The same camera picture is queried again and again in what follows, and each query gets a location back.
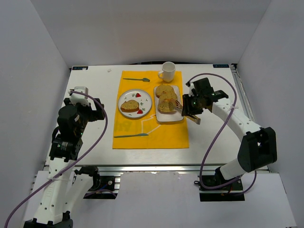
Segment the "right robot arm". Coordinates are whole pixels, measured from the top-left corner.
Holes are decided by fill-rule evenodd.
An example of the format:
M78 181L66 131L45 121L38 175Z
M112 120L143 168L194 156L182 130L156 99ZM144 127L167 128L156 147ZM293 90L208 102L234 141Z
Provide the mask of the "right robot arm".
M264 128L251 121L236 107L236 99L230 100L222 90L215 91L210 85L207 74L203 73L202 76L203 78L199 80L192 77L186 83L190 91L182 96L181 115L194 117L207 109L224 122L211 141L202 165L205 164L208 154L226 126L240 140L237 157L218 167L210 184L203 182L202 174L199 175L200 185L204 189L222 189L238 181L245 173L256 171L277 161L276 133L271 127Z

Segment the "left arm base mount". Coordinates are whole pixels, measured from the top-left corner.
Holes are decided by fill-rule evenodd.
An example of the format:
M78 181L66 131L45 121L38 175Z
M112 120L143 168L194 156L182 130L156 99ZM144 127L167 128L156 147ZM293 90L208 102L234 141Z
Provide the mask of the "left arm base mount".
M93 166L84 166L75 170L75 177L88 175L93 180L92 187L84 195L84 199L114 200L118 193L115 193L115 176L102 176L99 169Z

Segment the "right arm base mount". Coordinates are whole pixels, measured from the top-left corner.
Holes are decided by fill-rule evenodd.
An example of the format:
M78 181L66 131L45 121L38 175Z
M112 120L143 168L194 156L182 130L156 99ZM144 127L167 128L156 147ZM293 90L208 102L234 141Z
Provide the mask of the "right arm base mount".
M206 189L199 180L194 181L194 185L199 188L200 202L238 202L245 201L243 184L239 179L236 182L218 189Z

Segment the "metal serving tongs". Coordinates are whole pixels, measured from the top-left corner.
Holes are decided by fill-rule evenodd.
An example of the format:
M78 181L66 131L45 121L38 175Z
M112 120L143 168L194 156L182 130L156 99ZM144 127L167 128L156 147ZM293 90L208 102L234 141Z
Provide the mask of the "metal serving tongs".
M183 106L181 105L181 103L178 100L171 99L169 101L169 108L170 108L170 110L177 111L178 113L181 114L181 116L184 116L184 117L190 119L195 124L200 125L201 119L195 115L187 114L186 111L184 110Z

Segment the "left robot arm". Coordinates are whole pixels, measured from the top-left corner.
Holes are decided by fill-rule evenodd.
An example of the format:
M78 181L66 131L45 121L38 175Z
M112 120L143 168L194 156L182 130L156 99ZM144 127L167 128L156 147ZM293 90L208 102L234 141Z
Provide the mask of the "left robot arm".
M87 97L65 98L58 111L57 128L53 131L49 153L48 180L33 219L25 221L25 228L71 228L72 213L80 206L86 192L100 181L95 167L77 171L78 178L68 187L70 175L83 145L82 135L88 122L105 119L104 105L93 99L93 110Z

